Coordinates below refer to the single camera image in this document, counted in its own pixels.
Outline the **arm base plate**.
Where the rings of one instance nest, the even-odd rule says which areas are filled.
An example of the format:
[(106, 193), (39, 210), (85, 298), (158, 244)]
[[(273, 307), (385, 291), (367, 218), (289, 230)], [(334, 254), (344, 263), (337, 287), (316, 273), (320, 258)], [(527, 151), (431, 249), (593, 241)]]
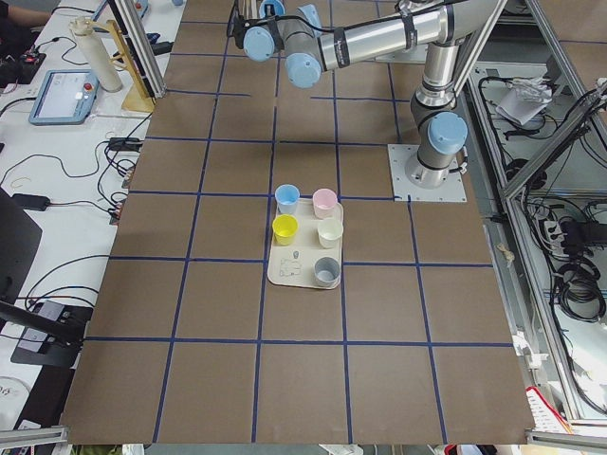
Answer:
[(461, 166), (457, 155), (451, 157), (448, 168), (431, 170), (418, 160), (416, 144), (389, 144), (390, 174), (393, 195), (400, 202), (466, 203)]

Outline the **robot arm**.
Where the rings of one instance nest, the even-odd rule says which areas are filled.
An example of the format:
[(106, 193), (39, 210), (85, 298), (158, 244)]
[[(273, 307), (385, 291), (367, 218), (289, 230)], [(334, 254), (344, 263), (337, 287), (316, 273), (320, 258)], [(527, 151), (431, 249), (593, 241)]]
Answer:
[(285, 57), (290, 82), (314, 86), (322, 73), (376, 57), (426, 46), (421, 83), (412, 113), (421, 144), (412, 162), (413, 180), (443, 176), (468, 136), (466, 123), (452, 112), (462, 84), (504, 9), (502, 1), (399, 1), (393, 14), (344, 27), (322, 27), (312, 5), (285, 12), (280, 1), (254, 3), (250, 18), (237, 4), (227, 35), (255, 62)]

